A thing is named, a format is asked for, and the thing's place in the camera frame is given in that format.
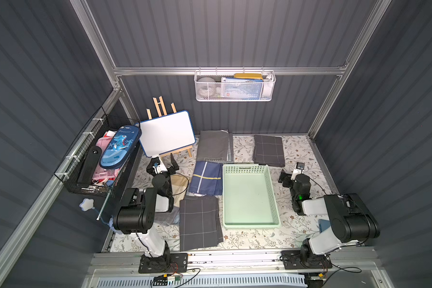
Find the navy blue striped pillowcase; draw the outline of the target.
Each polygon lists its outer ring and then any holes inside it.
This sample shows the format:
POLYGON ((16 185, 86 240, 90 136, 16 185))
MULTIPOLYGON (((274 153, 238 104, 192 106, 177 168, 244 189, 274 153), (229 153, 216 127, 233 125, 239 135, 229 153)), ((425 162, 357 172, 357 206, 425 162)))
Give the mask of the navy blue striped pillowcase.
POLYGON ((221 196, 223 194, 223 165, 197 161, 188 190, 198 195, 221 196))

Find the dark grey checked pillowcase front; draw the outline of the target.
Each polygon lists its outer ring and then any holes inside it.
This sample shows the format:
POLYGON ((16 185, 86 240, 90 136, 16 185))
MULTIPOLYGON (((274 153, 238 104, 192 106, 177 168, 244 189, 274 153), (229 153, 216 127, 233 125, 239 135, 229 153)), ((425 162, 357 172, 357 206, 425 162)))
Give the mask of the dark grey checked pillowcase front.
POLYGON ((219 201, 214 196, 187 196, 180 202, 180 250, 217 247, 223 242, 219 201))

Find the dark grey checked pillowcase back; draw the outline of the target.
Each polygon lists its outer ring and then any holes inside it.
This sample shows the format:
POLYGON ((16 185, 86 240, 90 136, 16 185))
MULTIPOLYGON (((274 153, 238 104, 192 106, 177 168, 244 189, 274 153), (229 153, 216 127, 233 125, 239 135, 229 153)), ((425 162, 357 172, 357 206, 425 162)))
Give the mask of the dark grey checked pillowcase back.
POLYGON ((255 135, 253 161, 272 167, 285 167, 283 142, 281 137, 255 135))

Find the dark grey checked pillowcase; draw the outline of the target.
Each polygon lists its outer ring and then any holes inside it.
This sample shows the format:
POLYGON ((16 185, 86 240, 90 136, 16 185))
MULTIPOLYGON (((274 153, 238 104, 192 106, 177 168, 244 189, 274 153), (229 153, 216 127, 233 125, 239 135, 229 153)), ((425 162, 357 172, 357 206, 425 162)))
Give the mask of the dark grey checked pillowcase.
POLYGON ((283 142, 281 137, 255 135, 253 161, 272 167, 285 167, 283 142))
POLYGON ((223 242, 219 201, 214 196, 187 196, 180 202, 180 250, 217 247, 223 242))

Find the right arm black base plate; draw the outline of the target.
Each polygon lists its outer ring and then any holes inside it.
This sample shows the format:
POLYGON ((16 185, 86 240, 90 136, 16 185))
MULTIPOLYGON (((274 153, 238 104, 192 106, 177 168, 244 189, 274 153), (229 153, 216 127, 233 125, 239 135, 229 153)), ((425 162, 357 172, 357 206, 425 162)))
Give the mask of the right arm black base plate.
POLYGON ((281 251, 280 261, 286 270, 321 270, 332 268, 332 263, 324 255, 315 255, 299 250, 281 251))

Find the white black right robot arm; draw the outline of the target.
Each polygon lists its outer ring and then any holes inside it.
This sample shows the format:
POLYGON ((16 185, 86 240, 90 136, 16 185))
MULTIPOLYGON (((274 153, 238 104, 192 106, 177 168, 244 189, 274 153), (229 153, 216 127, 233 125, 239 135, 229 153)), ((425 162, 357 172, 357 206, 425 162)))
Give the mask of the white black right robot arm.
POLYGON ((290 191, 292 208, 299 216, 327 216, 330 226, 303 240, 299 251, 284 250, 280 261, 287 270, 333 267, 328 255, 342 247, 358 246, 379 237, 377 220, 355 194, 326 194, 312 199, 313 180, 304 173, 305 164, 297 163, 291 174, 281 171, 278 182, 290 191))

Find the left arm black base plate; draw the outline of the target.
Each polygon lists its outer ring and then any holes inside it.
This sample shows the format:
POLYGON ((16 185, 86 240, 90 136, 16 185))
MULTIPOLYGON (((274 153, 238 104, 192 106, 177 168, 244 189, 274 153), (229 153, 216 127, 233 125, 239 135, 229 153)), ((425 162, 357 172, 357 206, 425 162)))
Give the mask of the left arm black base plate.
POLYGON ((138 268, 139 274, 172 274, 174 272, 183 273, 187 271, 188 254, 171 253, 164 254, 157 258, 149 258, 142 255, 138 268))

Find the beige and grey pillowcase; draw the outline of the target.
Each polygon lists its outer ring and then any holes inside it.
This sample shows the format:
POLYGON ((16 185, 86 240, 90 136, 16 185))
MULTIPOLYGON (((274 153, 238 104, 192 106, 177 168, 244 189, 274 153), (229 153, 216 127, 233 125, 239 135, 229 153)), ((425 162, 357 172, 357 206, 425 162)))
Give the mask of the beige and grey pillowcase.
POLYGON ((179 223, 180 201, 186 196, 189 180, 186 176, 177 174, 171 176, 171 183, 174 197, 174 207, 171 212, 157 213, 155 216, 155 224, 170 226, 179 223))

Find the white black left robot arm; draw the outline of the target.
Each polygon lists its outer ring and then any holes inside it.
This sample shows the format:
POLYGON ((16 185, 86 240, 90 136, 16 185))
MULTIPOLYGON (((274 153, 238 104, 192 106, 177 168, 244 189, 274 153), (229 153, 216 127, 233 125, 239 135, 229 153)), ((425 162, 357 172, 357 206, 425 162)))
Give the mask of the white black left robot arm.
POLYGON ((112 217, 112 227, 117 232, 134 236, 147 258, 162 261, 169 247, 154 229, 154 221, 156 214, 170 213, 174 207, 171 176, 180 167, 172 154, 170 161, 167 167, 159 155, 152 157, 146 168, 152 176, 152 186, 143 190, 126 188, 112 217))

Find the mint green plastic basket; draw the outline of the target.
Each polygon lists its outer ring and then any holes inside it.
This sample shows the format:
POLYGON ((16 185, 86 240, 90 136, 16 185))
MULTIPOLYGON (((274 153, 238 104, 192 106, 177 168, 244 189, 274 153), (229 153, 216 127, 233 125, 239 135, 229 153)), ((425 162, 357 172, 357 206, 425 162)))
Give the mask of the mint green plastic basket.
POLYGON ((275 229, 281 226, 270 168, 258 164, 223 166, 223 226, 275 229))

